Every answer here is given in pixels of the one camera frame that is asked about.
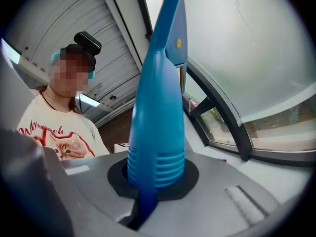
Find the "cat print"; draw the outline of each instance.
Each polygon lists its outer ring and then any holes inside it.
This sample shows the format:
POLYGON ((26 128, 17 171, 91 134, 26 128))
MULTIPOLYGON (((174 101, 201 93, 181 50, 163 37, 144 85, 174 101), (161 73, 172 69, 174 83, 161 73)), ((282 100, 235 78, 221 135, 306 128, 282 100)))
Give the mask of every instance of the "cat print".
POLYGON ((42 138, 35 138, 43 146, 52 148, 59 160, 80 159, 93 157, 94 154, 82 138, 71 132, 69 136, 57 137, 52 132, 45 130, 42 138))

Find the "yellow dot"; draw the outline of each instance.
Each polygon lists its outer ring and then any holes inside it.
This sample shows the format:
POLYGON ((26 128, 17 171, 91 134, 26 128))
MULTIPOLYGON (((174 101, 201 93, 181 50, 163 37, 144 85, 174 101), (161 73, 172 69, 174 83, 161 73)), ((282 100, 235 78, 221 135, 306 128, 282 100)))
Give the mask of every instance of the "yellow dot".
POLYGON ((178 40, 177 40, 177 48, 180 48, 180 47, 181 47, 181 40, 178 39, 178 40))

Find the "ceiling light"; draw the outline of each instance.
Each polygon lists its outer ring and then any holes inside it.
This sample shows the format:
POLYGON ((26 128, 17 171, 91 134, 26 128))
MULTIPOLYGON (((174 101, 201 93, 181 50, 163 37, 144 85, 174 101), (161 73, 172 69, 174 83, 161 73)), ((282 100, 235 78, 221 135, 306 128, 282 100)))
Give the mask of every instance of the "ceiling light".
POLYGON ((79 99, 79 95, 80 95, 80 100, 89 104, 89 105, 97 107, 100 104, 99 102, 95 101, 94 99, 92 99, 90 97, 87 97, 86 95, 83 95, 82 93, 77 93, 77 95, 76 95, 77 99, 79 99))

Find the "curved window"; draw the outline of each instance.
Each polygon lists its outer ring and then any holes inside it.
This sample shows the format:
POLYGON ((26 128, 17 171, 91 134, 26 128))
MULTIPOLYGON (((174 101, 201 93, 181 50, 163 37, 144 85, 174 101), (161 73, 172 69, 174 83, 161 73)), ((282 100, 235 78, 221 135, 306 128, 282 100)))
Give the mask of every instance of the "curved window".
POLYGON ((284 112, 245 123, 255 149, 316 149, 316 95, 284 112))
POLYGON ((201 118, 212 134, 213 139, 210 139, 210 141, 233 146, 236 145, 231 132, 216 107, 201 114, 201 118))

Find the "person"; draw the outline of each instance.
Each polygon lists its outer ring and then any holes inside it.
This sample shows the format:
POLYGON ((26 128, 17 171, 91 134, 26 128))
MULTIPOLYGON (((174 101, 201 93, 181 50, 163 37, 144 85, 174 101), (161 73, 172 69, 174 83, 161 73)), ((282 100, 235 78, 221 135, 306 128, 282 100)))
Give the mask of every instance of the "person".
POLYGON ((47 86, 33 91, 35 98, 23 114, 17 130, 60 160, 109 154, 96 126, 78 110, 75 96, 94 77, 96 60, 78 44, 70 44, 51 57, 47 86))

